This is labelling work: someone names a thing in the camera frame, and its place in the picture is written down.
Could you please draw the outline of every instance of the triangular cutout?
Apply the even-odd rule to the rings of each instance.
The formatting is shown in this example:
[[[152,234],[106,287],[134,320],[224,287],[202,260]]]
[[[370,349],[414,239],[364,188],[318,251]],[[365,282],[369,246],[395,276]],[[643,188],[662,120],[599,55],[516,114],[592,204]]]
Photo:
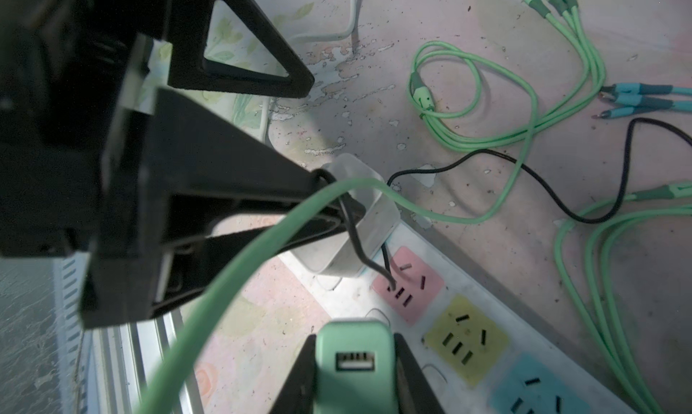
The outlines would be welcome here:
[[[264,44],[221,0],[214,1],[204,58],[253,72],[288,76]]]
[[[220,1],[233,10],[237,23],[229,19],[229,25],[226,25],[221,15],[216,15],[219,16],[216,20],[212,19],[212,5]],[[223,11],[220,6],[216,9],[217,13]],[[245,35],[240,36],[243,32],[239,23],[242,22],[248,30],[248,46],[252,43],[249,34],[253,34],[258,42],[256,48],[263,45],[281,64],[287,76],[252,70],[252,62],[250,68],[238,67],[232,63],[235,51],[228,49],[225,55],[215,52],[216,47],[212,46],[215,42],[208,44],[208,37],[210,32],[216,31],[213,26],[220,22],[224,24],[219,28],[221,41],[235,40],[238,43],[245,38]],[[174,46],[168,75],[168,84],[174,88],[300,98],[307,96],[315,81],[255,0],[172,0],[167,39]]]

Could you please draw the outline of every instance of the power strip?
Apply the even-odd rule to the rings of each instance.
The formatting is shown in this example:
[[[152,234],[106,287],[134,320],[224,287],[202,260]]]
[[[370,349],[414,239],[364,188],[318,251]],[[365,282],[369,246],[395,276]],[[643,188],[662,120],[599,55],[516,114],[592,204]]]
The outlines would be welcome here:
[[[532,409],[542,412],[536,410],[542,406],[550,406],[548,412],[560,414],[634,413],[408,225],[401,222],[387,246],[395,262],[399,250],[408,248],[444,279],[444,288],[415,320],[409,318],[407,322],[400,315],[399,306],[386,301],[373,289],[378,276],[374,271],[365,270],[355,279],[329,284],[320,280],[323,276],[309,273],[291,254],[284,253],[280,257],[333,319],[368,316],[384,321],[393,332],[401,333],[447,413],[527,414]],[[381,254],[376,256],[376,261],[382,262]],[[477,321],[467,323],[464,315],[469,315],[469,320],[477,318]],[[452,319],[449,324],[442,322],[449,319]],[[453,331],[448,331],[453,336],[443,346],[447,334],[442,332],[456,324],[460,334],[465,336],[457,340]],[[485,340],[482,339],[483,330],[486,331]],[[506,344],[486,348],[486,344],[496,340],[502,342],[502,335],[506,335]],[[474,364],[473,355],[480,355],[483,362]],[[472,367],[465,377],[460,364]],[[544,383],[551,381],[553,384],[541,386],[541,376],[545,378]]]

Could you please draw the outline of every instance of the mint green cable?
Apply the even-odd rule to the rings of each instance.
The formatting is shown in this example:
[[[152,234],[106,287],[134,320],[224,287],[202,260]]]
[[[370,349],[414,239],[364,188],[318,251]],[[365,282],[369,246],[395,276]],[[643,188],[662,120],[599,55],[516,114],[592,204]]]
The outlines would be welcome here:
[[[573,13],[575,13],[577,19],[578,19],[578,10],[577,8],[574,8]],[[592,89],[589,91],[588,94],[586,94],[583,98],[580,100],[576,101],[573,106],[564,108],[562,110],[557,110],[558,107],[561,107],[564,103],[566,103],[566,100],[562,100],[558,102],[558,105],[554,108],[551,108],[548,113],[543,116],[540,120],[539,123],[536,127],[536,132],[541,132],[542,130],[545,130],[546,128],[549,128],[550,126],[558,123],[559,121],[562,121],[566,119],[569,116],[572,116],[573,114],[577,113],[579,110],[582,110],[588,103],[593,100],[593,98],[596,96],[598,91],[601,89],[601,86],[603,82],[605,82],[606,79],[606,71],[605,71],[605,66],[603,65],[603,62],[601,60],[600,55],[598,54],[598,51],[593,47],[593,45],[588,42],[588,40],[584,36],[584,31],[582,29],[581,31],[581,39],[584,41],[583,43],[577,40],[569,30],[567,30],[561,23],[559,23],[552,15],[548,15],[546,19],[556,28],[558,31],[565,37],[567,40],[572,44],[572,46],[575,48],[577,53],[580,55],[580,58],[582,59],[583,64],[592,64],[593,67],[589,67],[588,70],[585,70],[586,73],[591,71],[592,73],[592,78],[594,81]],[[577,29],[581,29],[581,22],[579,22],[579,25],[576,25]],[[433,51],[425,55],[421,55],[421,52],[430,47],[430,46],[442,46],[445,49],[440,50],[440,51]],[[456,55],[458,52],[463,52],[457,47],[450,45],[448,43],[443,43],[443,42],[431,42],[431,43],[426,43],[423,44],[419,48],[419,50],[416,52],[414,56],[414,60],[412,62],[411,66],[411,71],[416,72],[418,68],[421,66],[421,64],[428,58],[434,55]],[[460,112],[436,112],[436,111],[431,111],[423,108],[416,100],[413,98],[411,95],[410,91],[407,91],[408,99],[411,102],[411,104],[414,106],[414,108],[421,114],[421,117],[424,120],[425,125],[428,127],[428,130],[432,133],[432,135],[437,139],[438,142],[440,142],[443,146],[446,148],[449,148],[450,150],[455,150],[455,151],[462,151],[462,152],[470,152],[473,150],[478,150],[480,148],[490,148],[490,147],[499,147],[499,146],[506,146],[515,142],[519,142],[524,138],[524,133],[525,133],[525,126],[523,128],[518,128],[515,129],[509,133],[505,134],[499,134],[496,136],[492,137],[485,137],[485,138],[469,138],[469,137],[464,137],[462,135],[458,135],[457,133],[453,132],[447,126],[445,126],[444,123],[442,123],[439,119],[448,119],[448,118],[457,118],[458,116],[465,115],[468,113],[473,107],[475,107],[475,104],[478,102],[478,98],[480,96],[480,77],[474,73],[474,79],[476,80],[476,94],[474,97],[474,100],[472,103],[464,108]],[[581,86],[576,87],[576,93],[579,89],[581,89]]]
[[[538,122],[538,95],[536,92],[533,90],[532,86],[529,85],[528,82],[526,82],[524,79],[522,79],[520,76],[514,74],[513,72],[507,70],[503,66],[494,63],[492,61],[489,61],[483,57],[480,57],[478,55],[474,54],[469,54],[467,52],[463,52],[461,49],[458,49],[454,45],[451,45],[446,42],[428,42],[424,44],[418,51],[418,54],[425,48],[429,46],[441,46],[444,47],[445,49],[439,50],[439,51],[433,51],[433,52],[428,52],[428,54],[425,54],[421,57],[421,61],[425,61],[427,58],[431,58],[433,56],[437,55],[453,55],[458,58],[464,59],[467,63],[470,63],[470,67],[472,72],[474,73],[474,77],[477,79],[477,89],[480,89],[480,75],[478,74],[478,70],[476,69],[475,65],[472,63],[472,61],[477,61],[478,63],[484,64],[491,69],[505,75],[507,78],[511,79],[512,81],[516,82],[519,84],[521,88],[523,88],[528,94],[529,98],[531,99],[531,118],[529,120],[529,124],[526,127],[525,130],[525,135],[524,135],[524,145],[521,148],[521,151],[519,152],[519,157],[517,157],[517,163],[514,166],[514,169],[512,170],[509,178],[507,179],[507,183],[505,187],[503,188],[502,192],[500,193],[500,196],[497,197],[497,200],[493,204],[493,206],[481,217],[476,218],[476,219],[466,219],[468,222],[466,223],[480,223],[484,222],[485,220],[488,220],[491,218],[498,209],[502,206],[502,204],[505,202],[507,195],[512,189],[512,186],[514,185],[517,176],[519,176],[519,172],[521,171],[521,166],[526,160],[526,157],[529,154],[529,150],[531,149],[531,140],[533,137],[533,130],[536,128],[536,123]],[[478,97],[480,97],[480,92],[476,91],[476,98],[475,101],[471,103],[469,107],[467,107],[468,110],[472,109],[473,106],[478,102]],[[425,121],[426,125],[428,125],[428,128],[430,129],[430,132],[433,134],[434,137],[437,138],[438,142],[440,142],[442,145],[447,146],[447,142],[445,139],[438,134],[438,130],[433,127],[429,121]]]
[[[657,413],[662,413],[663,409],[658,404],[656,399],[651,394],[648,386],[646,385],[642,374],[639,372],[639,368],[636,366],[635,358],[632,355],[629,345],[627,344],[627,338],[625,337],[625,331],[622,328],[622,323],[620,321],[620,316],[617,313],[617,306],[615,305],[615,296],[613,295],[612,281],[610,279],[610,249],[615,244],[615,240],[628,228],[636,223],[643,222],[645,218],[632,219],[629,220],[610,233],[610,235],[605,239],[603,246],[601,247],[601,278],[603,280],[603,293],[605,294],[606,304],[608,305],[608,311],[610,312],[610,322],[615,328],[615,336],[619,346],[619,352],[622,355],[625,366],[630,371],[630,376],[634,378],[635,383],[642,390],[644,398],[649,403],[649,406],[653,407],[654,411]]]
[[[567,25],[569,25],[569,28],[571,28],[572,31],[576,32],[575,20],[572,18],[572,15],[569,13],[569,11],[565,10],[562,14],[562,17],[565,19]]]
[[[644,394],[644,397],[647,400],[648,405],[654,410],[654,412],[660,414],[663,413],[663,410],[661,409],[660,405],[656,402],[655,398],[653,398],[653,395],[649,391],[647,385],[644,382],[644,379],[639,373],[639,369],[636,367],[636,363],[632,356],[632,352],[630,351],[629,346],[626,342],[626,338],[624,336],[624,330],[618,318],[617,308],[615,306],[615,298],[612,294],[612,284],[610,283],[609,258],[610,249],[612,248],[612,245],[614,244],[615,240],[618,236],[622,234],[622,232],[629,228],[630,225],[636,222],[644,221],[649,218],[659,217],[663,215],[692,215],[692,209],[690,209],[690,206],[681,206],[672,209],[639,211],[636,213],[630,213],[623,216],[622,220],[626,220],[624,223],[622,223],[622,220],[618,220],[617,218],[611,219],[608,222],[600,225],[593,232],[592,236],[587,241],[586,250],[584,252],[585,273],[587,274],[587,281],[589,283],[589,287],[592,294],[592,301],[594,302],[594,308],[596,309],[596,315],[598,316],[599,324],[601,327],[601,333],[603,335],[607,335],[608,338],[610,338],[610,340],[606,343],[609,345],[611,352],[617,354],[617,349],[612,341],[612,337],[610,336],[610,329],[608,327],[608,322],[606,321],[605,313],[603,312],[603,306],[601,305],[601,296],[599,294],[598,285],[596,284],[596,278],[594,274],[593,253],[596,242],[598,241],[601,234],[603,234],[606,231],[606,229],[614,227],[618,225],[618,223],[622,223],[621,227],[616,228],[606,238],[606,241],[604,242],[603,248],[601,250],[601,271],[604,282],[603,291],[605,293],[606,298],[609,298],[608,306],[610,308],[611,318],[613,318],[611,321],[616,328],[616,333],[618,333],[620,351],[623,355],[624,363],[630,371],[630,376],[636,381],[636,384],[638,385],[639,390]]]
[[[634,194],[628,194],[625,195],[624,201],[634,201],[636,200],[636,195]],[[596,202],[593,205],[590,205],[583,211],[580,211],[578,214],[580,216],[586,216],[587,214],[596,211],[597,209],[601,209],[604,206],[610,206],[612,203],[615,202],[615,200],[604,200],[600,202]],[[563,241],[574,227],[576,226],[576,223],[574,220],[567,220],[562,227],[560,227],[557,236],[555,237],[555,243],[553,244],[553,254],[555,257],[555,264],[558,267],[558,273],[560,274],[560,278],[563,281],[563,287],[567,290],[567,294],[569,297],[572,299],[572,302],[575,304],[576,311],[581,317],[581,320],[584,322],[584,325],[586,326],[586,329],[591,333],[591,337],[593,340],[596,342],[596,346],[598,349],[601,351],[601,354],[605,357],[605,361],[610,367],[610,370],[612,370],[613,374],[617,378],[618,382],[623,386],[625,389],[625,392],[635,401],[636,405],[642,409],[642,412],[644,414],[654,414],[651,409],[648,408],[648,405],[645,403],[645,401],[639,396],[639,393],[636,392],[634,386],[630,383],[630,380],[627,377],[627,373],[625,370],[622,368],[622,365],[620,365],[619,360],[616,360],[617,356],[613,355],[608,347],[606,346],[605,342],[603,341],[603,338],[601,337],[601,333],[599,332],[598,328],[596,327],[596,324],[594,324],[593,320],[591,319],[591,315],[589,314],[588,310],[586,309],[586,306],[584,305],[584,302],[581,300],[581,297],[579,296],[579,293],[576,291],[575,284],[572,282],[572,279],[569,277],[569,273],[567,273],[567,268],[565,267],[565,261],[563,260],[562,256],[562,244]]]
[[[625,201],[632,200],[636,200],[636,194],[629,194],[625,198]],[[587,215],[588,213],[600,209],[601,207],[610,205],[612,202],[613,200],[598,202],[596,204],[593,204],[592,206],[589,206],[588,208],[586,208],[586,210],[581,211],[579,214]],[[615,298],[612,295],[612,284],[610,283],[610,267],[608,265],[608,256],[610,255],[610,248],[612,247],[612,243],[617,239],[620,233],[624,231],[627,227],[629,227],[632,223],[642,221],[646,218],[656,217],[659,215],[692,214],[692,210],[689,209],[690,207],[692,206],[681,206],[679,208],[674,209],[648,210],[640,211],[637,213],[629,213],[626,215],[618,216],[603,223],[602,225],[599,225],[599,227],[594,231],[593,235],[589,238],[587,243],[584,262],[585,272],[587,275],[587,282],[592,296],[592,302],[594,304],[594,308],[596,309],[596,315],[598,318],[599,327],[601,328],[601,331],[599,331],[599,329],[594,324],[593,320],[591,319],[591,315],[589,314],[589,312],[586,309],[586,306],[584,305],[584,302],[578,295],[578,292],[576,291],[572,283],[572,280],[569,277],[569,274],[567,273],[562,258],[562,243],[567,233],[576,226],[576,223],[572,220],[566,222],[560,228],[558,235],[555,239],[555,261],[558,267],[558,272],[560,273],[560,277],[563,280],[563,285],[567,289],[568,295],[572,298],[572,301],[575,303],[579,315],[586,324],[586,327],[589,330],[589,332],[592,334],[599,349],[605,356],[606,361],[608,362],[608,365],[610,366],[611,370],[618,378],[620,383],[623,385],[629,396],[635,401],[636,405],[644,413],[663,414],[663,410],[655,401],[655,398],[653,398],[653,395],[646,386],[644,379],[642,378],[638,368],[636,367],[632,353],[629,350],[629,347],[627,346],[626,337],[624,335],[624,331],[617,314]],[[601,252],[601,271],[603,272],[603,290],[605,292],[605,297],[609,307],[611,322],[614,324],[615,334],[618,339],[621,354],[624,358],[624,364],[618,356],[618,351],[616,349],[616,346],[612,342],[612,338],[609,337],[610,331],[608,329],[608,323],[605,321],[605,315],[603,314],[603,309],[600,302],[598,286],[593,275],[592,257],[594,247],[599,236],[605,230],[618,224],[622,224],[621,227],[616,228],[604,243],[603,250]],[[633,383],[630,382],[630,378],[634,380],[635,385],[633,385]],[[640,392],[644,395],[644,400],[639,395]]]
[[[608,346],[608,349],[610,352],[614,355],[617,356],[617,348],[615,346],[615,342],[612,339],[612,336],[610,334],[610,328],[608,326],[608,322],[606,321],[606,314],[603,311],[603,305],[601,304],[601,296],[599,293],[599,288],[596,283],[596,276],[594,272],[594,262],[593,262],[593,253],[594,249],[596,246],[596,242],[599,240],[599,237],[601,234],[606,230],[609,229],[610,227],[613,227],[617,225],[618,223],[622,223],[623,221],[628,221],[628,220],[640,220],[640,219],[646,219],[646,218],[651,218],[651,217],[657,217],[657,216],[662,216],[662,215],[686,215],[690,214],[692,215],[692,210],[688,209],[683,209],[683,208],[676,208],[676,209],[658,209],[658,210],[646,210],[646,211],[638,211],[635,213],[628,213],[626,215],[620,216],[618,218],[613,218],[611,220],[608,220],[607,222],[602,223],[599,225],[596,230],[593,232],[593,234],[589,237],[589,240],[586,243],[586,249],[584,251],[584,272],[586,273],[586,279],[589,285],[589,289],[591,291],[591,298],[592,302],[594,304],[594,309],[596,310],[596,317],[599,322],[599,327],[601,328],[601,334],[603,335],[605,339],[605,343]],[[636,366],[632,362],[629,365],[629,369],[632,370],[637,370]],[[644,380],[641,378],[641,376],[638,376],[638,374],[630,374],[631,377],[635,379],[637,384],[639,384],[640,391],[643,392],[646,395],[651,397],[651,400],[653,400],[653,395],[650,394],[648,391]],[[654,410],[656,413],[661,413],[663,410],[658,406],[658,403],[656,403],[654,400],[654,405],[651,404],[651,401],[649,402],[649,406]]]

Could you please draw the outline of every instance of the plug inserted in socket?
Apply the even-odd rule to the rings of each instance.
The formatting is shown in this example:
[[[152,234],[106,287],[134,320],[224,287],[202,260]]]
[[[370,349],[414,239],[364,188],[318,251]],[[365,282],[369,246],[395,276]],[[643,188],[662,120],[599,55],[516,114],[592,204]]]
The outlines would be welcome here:
[[[375,170],[347,153],[339,155],[323,168],[339,180],[371,177],[384,181]],[[401,221],[399,210],[394,201],[373,188],[359,188],[349,194],[366,208],[365,216],[356,228],[363,251],[372,257]],[[323,276],[354,278],[363,268],[346,232],[296,247],[288,253],[295,256],[306,270]]]
[[[444,280],[408,247],[400,247],[391,263],[396,289],[392,291],[382,276],[377,276],[372,288],[404,321],[413,325],[444,287]]]
[[[588,414],[589,406],[550,369],[522,354],[497,386],[491,405],[499,414]]]
[[[435,320],[425,344],[473,387],[497,363],[509,338],[468,298],[457,295]]]

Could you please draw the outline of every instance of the white power strip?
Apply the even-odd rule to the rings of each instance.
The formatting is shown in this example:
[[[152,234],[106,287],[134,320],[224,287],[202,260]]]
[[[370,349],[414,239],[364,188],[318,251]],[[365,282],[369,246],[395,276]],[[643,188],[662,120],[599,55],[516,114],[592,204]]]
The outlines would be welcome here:
[[[315,297],[317,302],[332,318],[353,318],[368,316],[387,322],[393,332],[401,333],[408,342],[413,355],[423,368],[430,386],[434,390],[442,408],[447,413],[469,414],[526,414],[531,404],[524,397],[522,402],[515,394],[506,392],[514,391],[508,380],[517,375],[516,367],[525,365],[526,355],[537,360],[540,365],[532,365],[525,370],[536,373],[536,370],[545,370],[544,373],[554,376],[546,376],[546,381],[555,381],[557,377],[562,383],[550,388],[563,388],[569,395],[574,395],[588,404],[573,406],[563,405],[551,412],[562,414],[581,413],[627,413],[634,411],[623,401],[620,401],[606,387],[578,366],[556,346],[534,330],[522,320],[504,303],[497,300],[478,282],[473,280],[465,271],[452,263],[445,255],[420,237],[408,225],[401,222],[387,241],[389,250],[395,254],[400,247],[408,247],[424,263],[432,267],[444,279],[443,288],[437,297],[428,306],[427,310],[415,324],[409,325],[389,306],[372,288],[372,283],[377,277],[374,271],[366,269],[355,279],[341,279],[338,283],[329,283],[309,273],[295,257],[289,253],[280,255],[281,260],[296,275],[298,280]],[[376,261],[382,263],[382,255],[376,256]],[[509,344],[502,355],[492,366],[487,374],[475,386],[468,385],[443,358],[438,356],[435,350],[426,347],[422,338],[431,329],[433,323],[440,314],[445,312],[452,299],[458,295],[468,298],[485,316],[492,320],[497,327],[509,337]],[[539,403],[555,407],[554,401],[549,403],[538,395]],[[515,401],[518,405],[510,404],[506,410],[496,410],[500,401]]]

